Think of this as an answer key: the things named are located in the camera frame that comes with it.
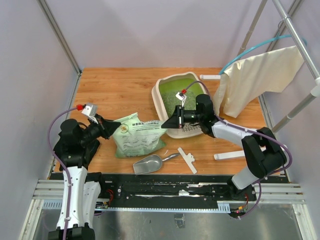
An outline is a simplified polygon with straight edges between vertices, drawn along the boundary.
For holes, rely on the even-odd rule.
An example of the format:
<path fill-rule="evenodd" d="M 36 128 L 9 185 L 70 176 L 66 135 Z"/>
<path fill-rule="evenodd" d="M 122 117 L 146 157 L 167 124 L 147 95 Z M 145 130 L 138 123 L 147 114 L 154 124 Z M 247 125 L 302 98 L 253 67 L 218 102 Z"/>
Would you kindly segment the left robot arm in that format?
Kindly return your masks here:
<path fill-rule="evenodd" d="M 97 199 L 107 193 L 102 173 L 89 173 L 88 167 L 99 146 L 99 138 L 109 139 L 120 122 L 96 114 L 88 127 L 67 119 L 60 125 L 59 140 L 52 148 L 63 172 L 62 207 L 56 229 L 49 240 L 94 240 L 93 218 Z"/>

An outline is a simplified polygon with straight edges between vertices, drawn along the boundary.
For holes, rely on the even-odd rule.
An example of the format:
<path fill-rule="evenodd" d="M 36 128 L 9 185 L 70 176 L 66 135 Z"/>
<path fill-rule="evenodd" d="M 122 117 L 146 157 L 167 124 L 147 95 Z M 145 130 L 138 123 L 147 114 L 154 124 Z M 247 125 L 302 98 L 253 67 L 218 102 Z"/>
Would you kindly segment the metal litter scoop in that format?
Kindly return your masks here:
<path fill-rule="evenodd" d="M 135 175 L 145 175 L 158 171 L 164 161 L 178 157 L 179 153 L 173 153 L 165 158 L 161 158 L 159 155 L 149 155 L 133 164 L 133 170 Z"/>

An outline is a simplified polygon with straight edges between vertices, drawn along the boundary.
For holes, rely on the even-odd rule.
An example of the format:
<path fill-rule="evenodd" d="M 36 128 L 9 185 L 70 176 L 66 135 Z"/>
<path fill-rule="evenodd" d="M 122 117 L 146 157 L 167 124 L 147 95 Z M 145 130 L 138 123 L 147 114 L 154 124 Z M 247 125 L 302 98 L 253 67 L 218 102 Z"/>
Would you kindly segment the white plastic bag clip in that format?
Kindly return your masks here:
<path fill-rule="evenodd" d="M 192 171 L 192 173 L 196 174 L 197 170 L 193 165 L 193 162 L 195 161 L 194 156 L 191 153 L 186 154 L 181 147 L 179 147 L 177 150 L 184 159 L 185 163 L 188 165 L 189 169 Z"/>

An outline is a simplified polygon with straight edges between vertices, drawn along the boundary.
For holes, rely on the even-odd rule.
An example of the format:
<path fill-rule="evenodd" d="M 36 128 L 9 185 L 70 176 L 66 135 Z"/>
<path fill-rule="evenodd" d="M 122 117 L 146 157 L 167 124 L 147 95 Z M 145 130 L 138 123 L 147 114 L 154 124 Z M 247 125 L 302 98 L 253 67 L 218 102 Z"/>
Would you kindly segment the green cat litter bag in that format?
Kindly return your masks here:
<path fill-rule="evenodd" d="M 161 120 L 141 121 L 138 113 L 116 120 L 120 126 L 112 137 L 116 144 L 116 158 L 133 158 L 149 155 L 166 146 L 161 139 L 166 133 Z"/>

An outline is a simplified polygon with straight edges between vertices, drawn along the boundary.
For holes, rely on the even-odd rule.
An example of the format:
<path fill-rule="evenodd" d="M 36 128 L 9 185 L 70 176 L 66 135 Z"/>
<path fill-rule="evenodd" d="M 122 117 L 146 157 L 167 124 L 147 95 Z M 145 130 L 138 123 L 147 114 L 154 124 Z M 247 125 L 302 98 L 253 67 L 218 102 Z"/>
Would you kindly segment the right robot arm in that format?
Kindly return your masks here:
<path fill-rule="evenodd" d="M 285 146 L 276 140 L 269 128 L 244 128 L 223 120 L 216 116 L 213 101 L 207 94 L 196 96 L 195 110 L 185 110 L 182 105 L 176 105 L 171 117 L 161 127 L 181 129 L 185 124 L 198 124 L 205 135 L 242 147 L 246 167 L 229 180 L 226 188 L 227 196 L 232 200 L 240 199 L 246 187 L 273 174 L 287 163 Z"/>

